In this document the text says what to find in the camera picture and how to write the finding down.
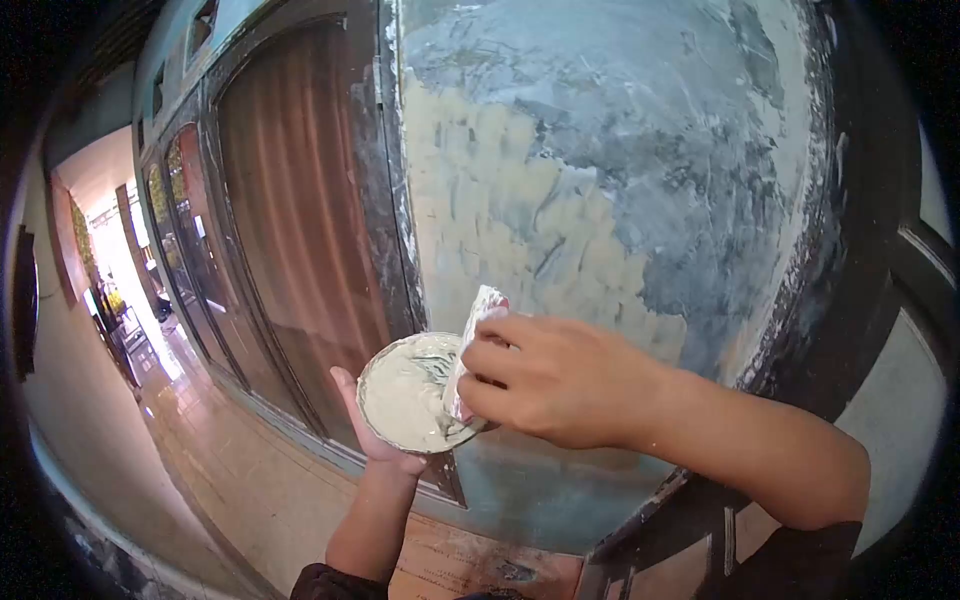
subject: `glass window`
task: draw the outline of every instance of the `glass window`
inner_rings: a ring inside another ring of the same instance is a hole
[[[390,342],[364,226],[341,84],[346,33],[287,34],[218,106],[230,211],[283,354],[330,437],[359,449],[329,375],[359,375]]]
[[[201,350],[206,356],[227,372],[233,372],[230,368],[230,362],[227,356],[220,348],[217,336],[206,321],[206,314],[203,308],[198,304],[197,294],[186,272],[186,265],[183,262],[183,254],[180,251],[180,243],[177,240],[177,234],[174,231],[173,222],[170,220],[170,209],[167,204],[167,194],[163,189],[163,180],[160,175],[160,169],[157,165],[151,165],[147,175],[147,185],[149,187],[150,203],[148,208],[153,213],[156,223],[156,233],[160,246],[163,250],[163,257],[167,263],[167,270],[172,279],[176,290],[172,293],[180,296],[184,308],[186,309],[187,326],[191,327],[201,342]]]
[[[260,345],[227,271],[223,235],[206,196],[197,125],[188,124],[167,152],[180,244],[200,286],[208,314],[252,391],[300,420],[303,416]]]

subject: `tiled floor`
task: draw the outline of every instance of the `tiled floor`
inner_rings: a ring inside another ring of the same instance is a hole
[[[323,559],[354,482],[226,397],[180,332],[168,339],[185,374],[145,386],[141,405],[153,413],[145,418],[157,446],[223,537],[286,595],[304,566]],[[447,600],[515,588],[525,597],[563,600],[573,597],[581,566],[579,557],[513,547],[411,516],[391,597]],[[536,577],[522,576],[524,569]]]

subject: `dark sleeve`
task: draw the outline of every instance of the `dark sleeve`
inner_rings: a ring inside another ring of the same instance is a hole
[[[290,600],[387,600],[387,586],[317,563],[300,572]]]
[[[818,531],[781,527],[720,586],[720,598],[830,598],[862,523]]]

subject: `brown curtain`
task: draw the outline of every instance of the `brown curtain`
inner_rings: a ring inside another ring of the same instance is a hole
[[[256,55],[218,106],[227,194],[266,316],[330,437],[357,447],[328,370],[390,342],[342,84],[346,32],[316,23]]]

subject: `white plaster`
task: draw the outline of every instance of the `white plaster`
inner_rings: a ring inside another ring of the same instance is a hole
[[[412,71],[405,74],[404,111],[432,329],[458,330],[475,290],[488,284],[514,310],[619,330],[677,362],[686,323],[644,305],[647,256],[628,254],[613,234],[612,205],[595,168],[528,157],[536,137],[531,117],[473,104],[458,89],[433,94]]]
[[[381,350],[360,375],[357,405],[377,437],[406,451],[446,452],[486,424],[444,410],[444,387],[460,348],[452,333],[419,333]]]

